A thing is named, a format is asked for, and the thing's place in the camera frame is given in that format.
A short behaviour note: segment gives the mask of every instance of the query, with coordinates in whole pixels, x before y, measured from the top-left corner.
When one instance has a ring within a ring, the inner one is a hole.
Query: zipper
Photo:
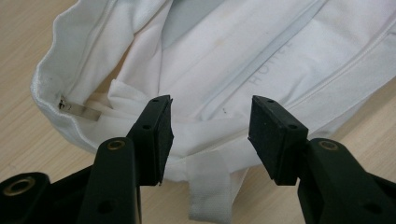
[[[75,103],[67,102],[62,96],[61,101],[58,104],[59,110],[67,114],[76,115],[84,119],[90,119],[97,121],[99,120],[102,112],[89,108],[85,105],[78,105]]]

